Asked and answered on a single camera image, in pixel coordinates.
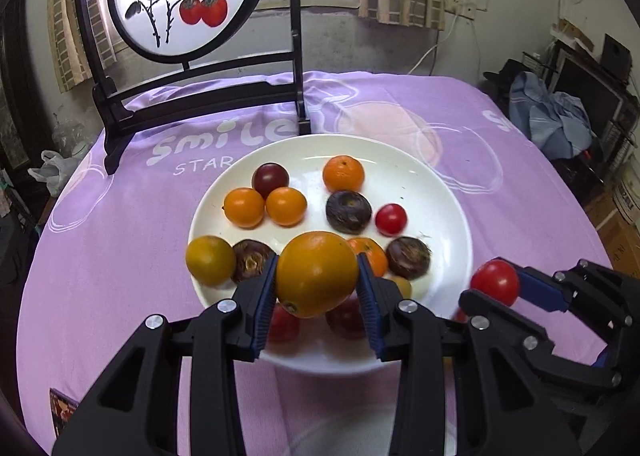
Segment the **red cherry tomato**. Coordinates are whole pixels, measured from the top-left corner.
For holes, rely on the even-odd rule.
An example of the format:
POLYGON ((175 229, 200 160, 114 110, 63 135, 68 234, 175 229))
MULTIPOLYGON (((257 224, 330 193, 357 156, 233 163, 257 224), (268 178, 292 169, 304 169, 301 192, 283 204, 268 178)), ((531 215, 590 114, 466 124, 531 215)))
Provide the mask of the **red cherry tomato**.
POLYGON ((388 237, 397 236, 405 230, 408 216, 401 205, 389 203, 378 209, 374 223, 381 234, 388 237))
POLYGON ((518 273, 501 259, 487 261, 473 274, 470 287, 508 307, 518 299, 520 281, 518 273))
POLYGON ((299 336, 300 324, 302 322, 298 317, 277 303, 271 317, 268 341, 286 343, 295 340, 299 336))

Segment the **mandarin orange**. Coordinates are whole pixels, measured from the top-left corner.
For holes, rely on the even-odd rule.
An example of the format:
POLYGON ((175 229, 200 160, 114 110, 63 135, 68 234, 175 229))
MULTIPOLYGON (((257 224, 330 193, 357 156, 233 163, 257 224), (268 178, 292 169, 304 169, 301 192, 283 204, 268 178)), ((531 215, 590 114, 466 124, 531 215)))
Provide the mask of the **mandarin orange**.
POLYGON ((294 227, 304 219, 307 201, 294 187, 278 187, 266 199, 269 218, 280 227, 294 227))

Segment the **small orange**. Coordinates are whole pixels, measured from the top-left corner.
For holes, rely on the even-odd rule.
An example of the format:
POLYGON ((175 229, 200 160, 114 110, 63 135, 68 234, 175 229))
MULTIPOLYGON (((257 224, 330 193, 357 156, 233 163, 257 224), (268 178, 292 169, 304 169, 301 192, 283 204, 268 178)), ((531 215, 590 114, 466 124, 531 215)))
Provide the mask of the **small orange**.
POLYGON ((251 187, 238 187, 230 191, 222 204, 226 218, 241 229, 254 229, 265 216, 265 201, 251 187))

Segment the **small brown wrinkled fruit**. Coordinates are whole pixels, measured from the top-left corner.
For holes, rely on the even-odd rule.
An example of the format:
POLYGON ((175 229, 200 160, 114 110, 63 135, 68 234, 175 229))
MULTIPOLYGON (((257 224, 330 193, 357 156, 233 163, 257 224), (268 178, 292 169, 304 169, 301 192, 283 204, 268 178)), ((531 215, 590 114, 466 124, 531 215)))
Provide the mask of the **small brown wrinkled fruit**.
POLYGON ((231 280, 236 285, 262 274, 264 265, 274 251, 265 243, 242 239, 233 246, 235 269, 231 280))

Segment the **white plastic bucket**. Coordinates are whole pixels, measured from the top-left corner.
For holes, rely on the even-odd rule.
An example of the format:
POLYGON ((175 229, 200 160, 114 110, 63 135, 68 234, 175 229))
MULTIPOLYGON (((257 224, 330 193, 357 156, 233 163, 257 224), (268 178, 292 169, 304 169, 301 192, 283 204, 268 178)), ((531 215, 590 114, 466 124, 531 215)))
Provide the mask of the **white plastic bucket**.
POLYGON ((614 185, 613 202, 627 223, 639 226, 639 178, 633 170, 626 169, 614 185))

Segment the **large dark purple plum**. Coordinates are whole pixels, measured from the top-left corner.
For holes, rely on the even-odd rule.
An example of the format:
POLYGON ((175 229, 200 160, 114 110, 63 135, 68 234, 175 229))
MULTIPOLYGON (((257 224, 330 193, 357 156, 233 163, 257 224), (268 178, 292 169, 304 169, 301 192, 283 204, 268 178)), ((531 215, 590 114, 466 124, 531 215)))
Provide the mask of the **large dark purple plum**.
POLYGON ((346 340, 360 340, 367 336, 356 296, 349 297, 326 312, 326 323, 333 334, 346 340))

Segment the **left beige curtain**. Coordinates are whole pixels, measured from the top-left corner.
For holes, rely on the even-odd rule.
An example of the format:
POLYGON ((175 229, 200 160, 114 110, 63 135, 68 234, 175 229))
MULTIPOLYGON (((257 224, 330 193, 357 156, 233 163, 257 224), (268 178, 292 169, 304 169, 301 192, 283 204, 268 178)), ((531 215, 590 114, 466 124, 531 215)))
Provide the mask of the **left beige curtain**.
MULTIPOLYGON (((87 6, 101 64, 108 68, 116 63, 116 52, 124 48, 124 42, 108 14, 107 0, 87 0, 87 6)), ((75 0, 47 0, 47 24, 58 89, 67 92, 90 77, 75 0)))

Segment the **yellow-orange fruit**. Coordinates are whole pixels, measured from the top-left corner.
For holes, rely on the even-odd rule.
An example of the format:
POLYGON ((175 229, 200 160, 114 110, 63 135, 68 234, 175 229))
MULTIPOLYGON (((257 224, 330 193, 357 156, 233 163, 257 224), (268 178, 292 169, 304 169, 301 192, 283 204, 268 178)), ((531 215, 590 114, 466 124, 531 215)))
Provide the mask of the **yellow-orange fruit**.
POLYGON ((294 317, 318 317, 352 294, 358 274, 356 254, 340 235, 299 234, 286 244, 277 262, 277 298, 294 317))

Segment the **red cherry tomato top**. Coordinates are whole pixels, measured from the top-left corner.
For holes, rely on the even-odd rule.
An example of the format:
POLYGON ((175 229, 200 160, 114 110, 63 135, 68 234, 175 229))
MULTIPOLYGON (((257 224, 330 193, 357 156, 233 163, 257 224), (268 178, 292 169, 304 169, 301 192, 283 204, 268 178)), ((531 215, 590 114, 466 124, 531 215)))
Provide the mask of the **red cherry tomato top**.
POLYGON ((374 223, 381 234, 388 237, 397 236, 405 230, 408 216, 401 205, 389 203, 378 209, 374 223))

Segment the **large brown wrinkled fruit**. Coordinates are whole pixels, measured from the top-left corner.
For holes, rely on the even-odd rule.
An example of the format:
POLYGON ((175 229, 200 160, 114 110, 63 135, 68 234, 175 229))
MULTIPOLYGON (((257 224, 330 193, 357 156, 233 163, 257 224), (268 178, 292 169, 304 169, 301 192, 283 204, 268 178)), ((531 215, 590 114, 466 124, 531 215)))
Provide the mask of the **large brown wrinkled fruit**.
POLYGON ((431 250, 415 237, 393 239, 386 246, 385 254, 390 272, 407 280, 425 275, 431 265, 431 250))

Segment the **yellow-green round fruit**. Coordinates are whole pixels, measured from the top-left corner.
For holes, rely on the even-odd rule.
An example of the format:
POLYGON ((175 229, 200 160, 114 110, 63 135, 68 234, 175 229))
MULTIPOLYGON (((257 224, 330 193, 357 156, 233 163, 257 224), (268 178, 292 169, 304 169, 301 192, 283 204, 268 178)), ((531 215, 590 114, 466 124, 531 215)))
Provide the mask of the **yellow-green round fruit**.
POLYGON ((186 267, 198 283, 217 287, 231 279, 236 267, 235 253, 225 239, 203 235, 186 247, 186 267))

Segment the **brown wrinkled fruit in plate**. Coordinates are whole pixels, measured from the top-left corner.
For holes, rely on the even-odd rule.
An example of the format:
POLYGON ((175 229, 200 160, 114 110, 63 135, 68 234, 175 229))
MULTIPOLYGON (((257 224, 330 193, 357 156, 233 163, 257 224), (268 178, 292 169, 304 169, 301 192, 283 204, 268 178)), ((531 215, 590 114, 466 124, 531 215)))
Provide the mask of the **brown wrinkled fruit in plate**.
POLYGON ((359 234, 367 228, 371 217, 369 201, 358 192, 336 191, 326 201, 326 220, 336 231, 359 234))

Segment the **orange in plate front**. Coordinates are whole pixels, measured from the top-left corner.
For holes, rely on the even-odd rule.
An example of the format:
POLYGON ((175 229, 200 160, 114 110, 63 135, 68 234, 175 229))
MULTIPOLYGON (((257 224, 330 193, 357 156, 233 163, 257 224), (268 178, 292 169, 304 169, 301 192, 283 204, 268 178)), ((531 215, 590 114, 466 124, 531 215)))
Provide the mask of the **orange in plate front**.
POLYGON ((388 270, 388 262, 384 249, 370 237, 352 237, 348 241, 348 245, 356 254, 365 254, 368 258, 369 265, 375 276, 383 277, 388 270))

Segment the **black metal shelf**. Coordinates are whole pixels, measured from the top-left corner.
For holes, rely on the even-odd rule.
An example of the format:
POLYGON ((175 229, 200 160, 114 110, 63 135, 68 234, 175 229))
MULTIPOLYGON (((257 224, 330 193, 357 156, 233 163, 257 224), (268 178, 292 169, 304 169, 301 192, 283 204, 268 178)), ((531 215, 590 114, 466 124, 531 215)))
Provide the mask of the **black metal shelf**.
POLYGON ((569 45, 556 39, 540 65, 549 91, 582 101, 605 165, 616 172, 636 147, 639 124, 639 99, 629 91, 631 52, 610 35, 597 59, 578 40, 569 45))

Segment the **small yellow fruit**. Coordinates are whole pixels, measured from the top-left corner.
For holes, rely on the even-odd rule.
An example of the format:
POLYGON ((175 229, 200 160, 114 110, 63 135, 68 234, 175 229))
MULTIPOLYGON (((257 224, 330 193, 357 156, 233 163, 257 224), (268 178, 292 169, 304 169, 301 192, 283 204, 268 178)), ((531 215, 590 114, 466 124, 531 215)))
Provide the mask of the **small yellow fruit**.
POLYGON ((404 299, 412 298, 412 285, 409 280, 405 279, 405 277, 401 277, 397 275, 391 275, 388 279, 396 284, 397 288, 401 293, 402 298, 404 299))

